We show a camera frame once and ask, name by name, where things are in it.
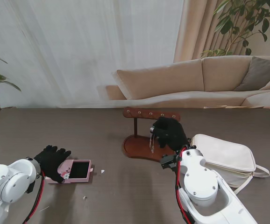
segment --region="curtain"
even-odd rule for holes
[[[117,69],[173,62],[183,0],[0,0],[0,105],[97,103]]]
[[[218,17],[225,12],[213,14],[222,0],[184,0],[174,62],[201,58],[201,53],[209,49],[225,48],[228,35],[214,32]],[[239,55],[241,44],[234,44],[231,51]]]

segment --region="black glove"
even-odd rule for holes
[[[40,164],[41,170],[45,173],[45,176],[58,183],[62,183],[64,179],[57,172],[57,169],[70,154],[71,151],[65,151],[64,148],[57,151],[57,146],[47,146],[40,154],[34,157],[34,159]]]
[[[167,144],[173,151],[181,150],[185,145],[190,145],[182,125],[173,118],[159,117],[153,124],[154,135],[158,137],[160,148]]]

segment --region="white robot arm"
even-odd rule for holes
[[[18,160],[9,166],[0,164],[0,224],[8,216],[9,205],[23,196],[40,172],[40,165],[32,158]]]
[[[181,187],[178,189],[180,202],[197,224],[256,224],[257,222],[244,207],[223,178],[214,170],[204,167],[206,162],[202,153],[190,148],[180,153],[179,177]],[[194,205],[211,206],[220,191],[226,206],[210,215],[203,216]]]

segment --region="small white debris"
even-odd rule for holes
[[[49,208],[49,206],[48,206],[47,208]],[[40,211],[44,211],[44,210],[47,209],[47,208],[44,208],[44,209],[42,209],[42,210],[40,210]]]

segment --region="pink jewelry box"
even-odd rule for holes
[[[89,181],[92,163],[90,160],[65,160],[58,173],[64,178],[64,183],[84,183]],[[57,183],[51,178],[45,178],[47,183]]]

